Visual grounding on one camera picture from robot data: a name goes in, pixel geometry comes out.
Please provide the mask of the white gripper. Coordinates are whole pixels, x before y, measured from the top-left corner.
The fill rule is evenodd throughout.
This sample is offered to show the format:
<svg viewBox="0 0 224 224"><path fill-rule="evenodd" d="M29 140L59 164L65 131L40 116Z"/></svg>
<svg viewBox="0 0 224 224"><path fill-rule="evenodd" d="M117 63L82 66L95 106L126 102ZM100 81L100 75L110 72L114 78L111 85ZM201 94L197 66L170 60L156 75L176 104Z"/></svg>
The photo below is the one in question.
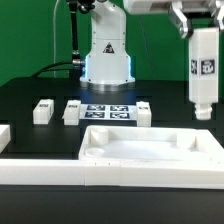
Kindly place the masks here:
<svg viewBox="0 0 224 224"><path fill-rule="evenodd" d="M224 6L224 0L123 0L129 14L164 14L177 28L182 39L193 34L191 20L184 13L215 12Z"/></svg>

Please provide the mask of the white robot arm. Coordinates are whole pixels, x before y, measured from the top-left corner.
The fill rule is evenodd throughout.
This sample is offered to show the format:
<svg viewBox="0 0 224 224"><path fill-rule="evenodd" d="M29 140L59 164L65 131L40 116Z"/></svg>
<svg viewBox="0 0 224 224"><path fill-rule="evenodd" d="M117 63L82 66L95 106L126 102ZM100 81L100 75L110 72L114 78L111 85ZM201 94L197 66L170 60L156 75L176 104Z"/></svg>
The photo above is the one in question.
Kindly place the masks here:
<svg viewBox="0 0 224 224"><path fill-rule="evenodd" d="M196 35L189 15L208 13L218 32L224 30L224 0L123 0L132 15L170 16L182 39ZM91 12L91 50L85 58L83 87L113 91L135 84L126 52L126 14L110 0L95 0Z"/></svg>

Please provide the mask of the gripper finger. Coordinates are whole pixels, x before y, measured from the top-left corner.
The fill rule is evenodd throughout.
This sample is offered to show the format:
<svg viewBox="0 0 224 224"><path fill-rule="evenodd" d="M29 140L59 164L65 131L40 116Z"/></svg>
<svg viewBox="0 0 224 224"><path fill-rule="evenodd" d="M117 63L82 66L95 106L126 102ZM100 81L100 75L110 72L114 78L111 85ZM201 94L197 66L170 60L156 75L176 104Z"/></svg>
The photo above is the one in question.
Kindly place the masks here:
<svg viewBox="0 0 224 224"><path fill-rule="evenodd" d="M220 31L224 31L224 0L209 0L208 7L214 24Z"/></svg>

